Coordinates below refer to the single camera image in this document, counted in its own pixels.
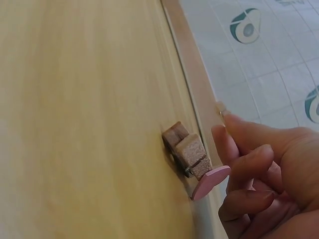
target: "fingernail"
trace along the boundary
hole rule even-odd
[[[276,195],[274,191],[265,191],[265,192],[266,194],[263,196],[263,200],[273,198]]]
[[[237,122],[239,122],[239,121],[243,121],[243,119],[242,118],[240,118],[239,116],[237,116],[237,115],[234,115],[234,114],[232,114],[231,112],[229,112],[229,113],[226,113],[226,114],[223,114],[223,116],[225,117],[225,119],[227,120],[227,121],[237,121]]]
[[[223,116],[223,117],[225,117],[225,116],[227,116],[227,115],[230,115],[231,114],[231,112],[229,111],[229,110],[225,110],[225,111],[222,111],[221,112],[221,115]]]

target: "pink felt pad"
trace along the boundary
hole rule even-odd
[[[224,181],[229,174],[229,166],[221,166],[205,173],[194,189],[191,198],[196,201],[205,197],[213,189],[213,187]]]

